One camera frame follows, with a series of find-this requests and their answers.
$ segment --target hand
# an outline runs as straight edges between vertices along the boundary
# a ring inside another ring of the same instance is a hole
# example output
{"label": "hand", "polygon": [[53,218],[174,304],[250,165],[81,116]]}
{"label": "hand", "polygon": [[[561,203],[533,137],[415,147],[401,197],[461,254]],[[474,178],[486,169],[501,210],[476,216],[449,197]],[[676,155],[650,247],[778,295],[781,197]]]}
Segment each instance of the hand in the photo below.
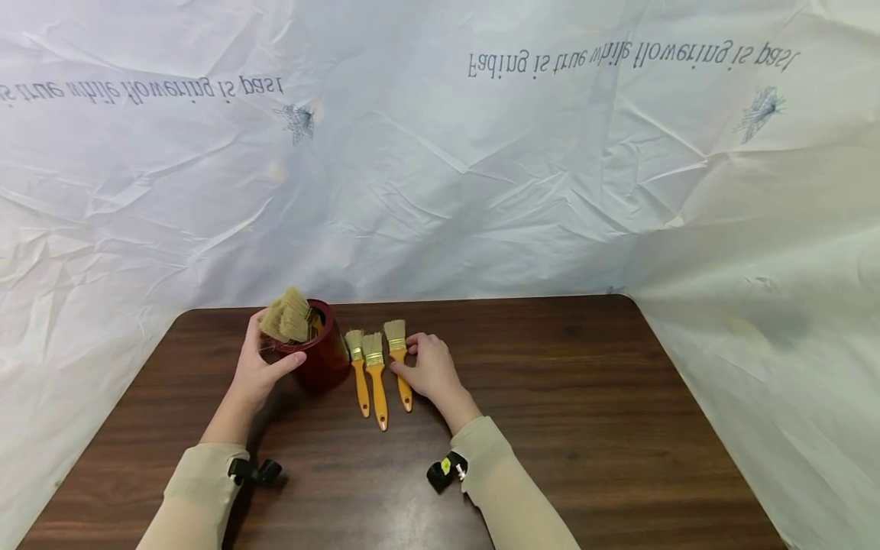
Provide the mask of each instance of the hand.
{"label": "hand", "polygon": [[391,363],[391,370],[434,403],[453,435],[482,416],[471,394],[458,380],[455,363],[444,341],[434,334],[418,333],[407,338],[407,345],[409,354],[417,356],[415,367],[395,361]]}
{"label": "hand", "polygon": [[261,408],[266,404],[275,382],[292,372],[305,361],[305,352],[294,354],[269,364],[260,356],[260,320],[266,310],[255,313],[247,325],[245,343],[241,346],[235,378],[228,395],[248,406]]}
{"label": "hand", "polygon": [[417,356],[415,367],[392,362],[391,370],[433,402],[464,390],[446,343],[434,334],[418,333],[407,338],[409,354]]}

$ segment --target black strap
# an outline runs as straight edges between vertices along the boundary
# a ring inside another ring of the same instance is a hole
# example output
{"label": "black strap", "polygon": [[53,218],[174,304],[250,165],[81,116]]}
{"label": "black strap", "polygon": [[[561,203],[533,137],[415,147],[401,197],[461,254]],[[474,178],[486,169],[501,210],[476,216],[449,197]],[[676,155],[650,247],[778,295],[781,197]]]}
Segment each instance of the black strap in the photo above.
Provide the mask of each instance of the black strap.
{"label": "black strap", "polygon": [[428,482],[437,493],[443,493],[456,478],[464,481],[466,476],[467,460],[455,451],[450,451],[446,458],[428,468]]}
{"label": "black strap", "polygon": [[251,480],[257,485],[268,487],[274,485],[281,475],[281,465],[267,458],[259,468],[250,460],[235,458],[229,465],[229,476],[236,485],[241,485],[245,480]]}

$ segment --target paintbrush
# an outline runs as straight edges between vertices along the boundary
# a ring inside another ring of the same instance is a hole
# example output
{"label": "paintbrush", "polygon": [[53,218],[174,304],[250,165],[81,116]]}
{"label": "paintbrush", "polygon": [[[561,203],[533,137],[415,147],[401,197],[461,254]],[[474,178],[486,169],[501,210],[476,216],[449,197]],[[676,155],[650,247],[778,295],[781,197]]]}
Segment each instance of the paintbrush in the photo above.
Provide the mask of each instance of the paintbrush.
{"label": "paintbrush", "polygon": [[382,431],[388,429],[388,403],[385,401],[385,387],[382,386],[382,371],[385,359],[382,357],[382,333],[366,334],[363,337],[363,356],[367,361],[367,374],[373,380],[373,406],[376,420]]}
{"label": "paintbrush", "polygon": [[349,330],[345,333],[345,342],[348,344],[348,356],[351,357],[351,366],[355,369],[355,382],[357,385],[357,400],[361,404],[361,414],[364,418],[370,417],[370,395],[367,393],[367,379],[363,377],[363,331]]}
{"label": "paintbrush", "polygon": [[311,340],[317,331],[313,324],[315,311],[296,287],[272,302],[260,321],[260,330],[281,343]]}
{"label": "paintbrush", "polygon": [[[407,322],[403,319],[388,321],[385,323],[385,338],[388,340],[388,355],[394,361],[403,364],[407,358]],[[413,390],[400,375],[397,376],[397,390],[400,393],[400,401],[407,412],[413,410]]]}

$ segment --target dragonfly print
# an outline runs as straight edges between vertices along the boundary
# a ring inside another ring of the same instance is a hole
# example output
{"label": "dragonfly print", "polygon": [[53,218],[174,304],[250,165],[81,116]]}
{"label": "dragonfly print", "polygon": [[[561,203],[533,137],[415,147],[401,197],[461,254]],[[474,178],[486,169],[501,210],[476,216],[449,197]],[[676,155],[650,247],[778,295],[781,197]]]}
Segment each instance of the dragonfly print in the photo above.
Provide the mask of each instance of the dragonfly print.
{"label": "dragonfly print", "polygon": [[743,119],[734,128],[734,133],[745,131],[742,143],[748,143],[767,121],[783,111],[783,103],[785,99],[777,93],[775,86],[758,88],[752,105],[743,110]]}
{"label": "dragonfly print", "polygon": [[293,132],[293,145],[303,141],[303,138],[309,136],[312,138],[312,132],[315,129],[315,120],[312,111],[306,107],[295,105],[284,106],[283,109],[273,109],[273,113],[280,114],[287,121],[287,128]]}

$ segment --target cylindrical container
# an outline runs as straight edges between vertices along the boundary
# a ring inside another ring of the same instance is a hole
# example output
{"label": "cylindrical container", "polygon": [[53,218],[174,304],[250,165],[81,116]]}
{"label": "cylindrical container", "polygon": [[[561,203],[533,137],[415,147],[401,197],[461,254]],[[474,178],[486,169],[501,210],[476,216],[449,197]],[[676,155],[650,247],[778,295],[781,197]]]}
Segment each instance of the cylindrical container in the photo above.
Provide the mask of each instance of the cylindrical container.
{"label": "cylindrical container", "polygon": [[304,351],[305,363],[293,371],[303,389],[312,395],[329,392],[341,384],[352,371],[348,364],[348,348],[339,332],[336,317],[330,306],[320,300],[309,300],[309,305],[318,310],[324,327],[318,336],[301,344],[286,344],[270,339],[272,348],[281,356],[296,351]]}

